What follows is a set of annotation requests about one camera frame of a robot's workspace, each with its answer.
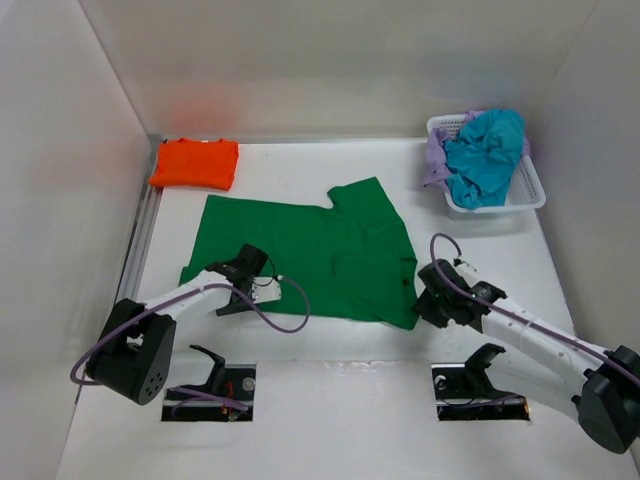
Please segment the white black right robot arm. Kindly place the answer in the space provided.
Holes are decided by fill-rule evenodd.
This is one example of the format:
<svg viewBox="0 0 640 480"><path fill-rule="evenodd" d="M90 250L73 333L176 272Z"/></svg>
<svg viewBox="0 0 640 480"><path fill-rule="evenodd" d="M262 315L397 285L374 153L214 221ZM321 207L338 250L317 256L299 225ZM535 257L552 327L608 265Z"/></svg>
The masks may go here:
<svg viewBox="0 0 640 480"><path fill-rule="evenodd" d="M639 355L621 345L591 344L546 323L456 259L418 273L424 290L414 305L428 323L450 322L491 338L466 362L473 394L496 390L542 403L574 420L600 447L622 454L639 437Z"/></svg>

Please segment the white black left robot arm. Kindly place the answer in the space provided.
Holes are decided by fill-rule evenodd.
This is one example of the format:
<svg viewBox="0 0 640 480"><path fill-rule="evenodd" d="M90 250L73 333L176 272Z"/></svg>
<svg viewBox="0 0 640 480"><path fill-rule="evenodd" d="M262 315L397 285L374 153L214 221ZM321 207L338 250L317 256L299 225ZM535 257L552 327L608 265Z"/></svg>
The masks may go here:
<svg viewBox="0 0 640 480"><path fill-rule="evenodd" d="M210 264L168 294L117 302L89 351L88 378L138 405L150 403L167 384L178 322L259 304L256 279L268 261L265 252L245 244L235 258Z"/></svg>

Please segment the orange t shirt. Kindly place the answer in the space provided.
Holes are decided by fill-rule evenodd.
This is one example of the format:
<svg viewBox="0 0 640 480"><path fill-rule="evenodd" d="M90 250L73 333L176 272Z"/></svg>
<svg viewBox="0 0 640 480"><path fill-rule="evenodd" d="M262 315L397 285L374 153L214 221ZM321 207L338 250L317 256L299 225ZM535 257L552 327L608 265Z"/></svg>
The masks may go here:
<svg viewBox="0 0 640 480"><path fill-rule="evenodd" d="M229 191L239 159L236 141L167 140L158 147L152 187L195 187Z"/></svg>

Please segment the green t shirt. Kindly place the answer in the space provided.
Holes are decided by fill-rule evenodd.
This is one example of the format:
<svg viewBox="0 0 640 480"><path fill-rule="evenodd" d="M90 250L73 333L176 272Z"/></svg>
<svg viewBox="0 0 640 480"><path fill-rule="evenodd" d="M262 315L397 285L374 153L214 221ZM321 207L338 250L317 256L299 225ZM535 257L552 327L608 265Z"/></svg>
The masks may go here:
<svg viewBox="0 0 640 480"><path fill-rule="evenodd" d="M329 208L209 196L181 282L249 244L269 256L264 274L291 280L267 311L412 330L417 258L380 182L372 177L336 186L327 196Z"/></svg>

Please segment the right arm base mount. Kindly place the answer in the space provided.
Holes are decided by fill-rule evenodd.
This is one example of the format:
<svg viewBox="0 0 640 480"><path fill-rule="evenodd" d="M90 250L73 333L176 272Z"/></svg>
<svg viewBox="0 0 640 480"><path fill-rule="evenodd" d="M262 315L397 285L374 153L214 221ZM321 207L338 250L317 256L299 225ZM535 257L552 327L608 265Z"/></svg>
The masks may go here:
<svg viewBox="0 0 640 480"><path fill-rule="evenodd" d="M501 391L487 370L505 348L485 344L462 363L431 365L436 414L439 421L529 421L524 396Z"/></svg>

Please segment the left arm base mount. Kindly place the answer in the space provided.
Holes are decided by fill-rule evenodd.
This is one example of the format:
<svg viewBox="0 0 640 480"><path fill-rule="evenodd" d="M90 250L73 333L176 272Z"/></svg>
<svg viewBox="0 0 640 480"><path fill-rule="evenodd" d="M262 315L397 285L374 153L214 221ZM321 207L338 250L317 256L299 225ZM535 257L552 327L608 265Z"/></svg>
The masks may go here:
<svg viewBox="0 0 640 480"><path fill-rule="evenodd" d="M192 345L172 358L162 397L163 422L251 422L257 366L228 363Z"/></svg>

